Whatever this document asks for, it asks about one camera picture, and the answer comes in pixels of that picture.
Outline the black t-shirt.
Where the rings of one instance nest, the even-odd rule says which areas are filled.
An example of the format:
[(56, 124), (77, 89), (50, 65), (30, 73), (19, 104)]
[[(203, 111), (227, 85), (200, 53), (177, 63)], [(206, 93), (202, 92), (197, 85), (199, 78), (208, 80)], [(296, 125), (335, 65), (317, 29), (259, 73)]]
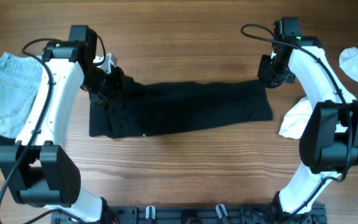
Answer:
[(163, 82), (143, 85), (113, 70), (110, 102), (89, 109), (89, 135), (158, 136), (270, 121), (273, 112), (258, 80), (240, 83)]

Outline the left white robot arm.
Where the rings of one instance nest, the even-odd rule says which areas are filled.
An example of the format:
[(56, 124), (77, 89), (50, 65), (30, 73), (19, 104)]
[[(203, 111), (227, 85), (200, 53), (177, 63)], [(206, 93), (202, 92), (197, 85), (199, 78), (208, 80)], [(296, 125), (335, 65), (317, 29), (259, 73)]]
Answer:
[(79, 90), (103, 106), (123, 89), (123, 71), (109, 58), (96, 58), (100, 36), (73, 25), (66, 41), (46, 39), (38, 58), (43, 72), (29, 117), (15, 143), (0, 148), (0, 170), (15, 203), (44, 208), (70, 223), (117, 223), (105, 199), (81, 185), (80, 171), (65, 152), (70, 114)]

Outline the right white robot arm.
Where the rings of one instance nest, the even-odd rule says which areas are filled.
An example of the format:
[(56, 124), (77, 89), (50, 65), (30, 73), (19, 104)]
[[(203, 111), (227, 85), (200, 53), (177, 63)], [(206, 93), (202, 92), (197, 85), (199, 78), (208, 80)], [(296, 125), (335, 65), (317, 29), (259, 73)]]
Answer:
[(275, 196), (281, 220), (309, 213), (330, 182), (342, 182), (358, 166), (358, 101), (341, 84), (326, 60), (321, 42), (303, 36), (296, 17), (273, 24), (271, 55), (263, 55), (258, 78), (268, 88), (299, 80), (312, 113), (301, 131), (301, 164)]

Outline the white crumpled shirt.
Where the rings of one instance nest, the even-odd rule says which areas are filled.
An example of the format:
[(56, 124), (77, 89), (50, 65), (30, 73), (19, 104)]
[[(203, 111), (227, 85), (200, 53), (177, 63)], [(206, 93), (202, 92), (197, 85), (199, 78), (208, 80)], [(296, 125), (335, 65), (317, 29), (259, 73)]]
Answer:
[[(358, 48), (351, 47), (341, 52), (339, 67), (355, 82), (358, 83)], [(279, 135), (285, 138), (299, 139), (306, 128), (313, 111), (313, 105), (308, 97), (303, 97), (285, 116), (280, 127)]]

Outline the light blue denim jeans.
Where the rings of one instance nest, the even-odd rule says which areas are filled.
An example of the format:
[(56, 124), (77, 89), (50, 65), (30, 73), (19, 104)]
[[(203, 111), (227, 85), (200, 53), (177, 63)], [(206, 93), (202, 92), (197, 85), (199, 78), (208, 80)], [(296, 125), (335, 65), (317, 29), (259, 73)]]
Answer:
[(42, 81), (42, 65), (5, 52), (0, 58), (0, 136), (16, 138), (32, 109)]

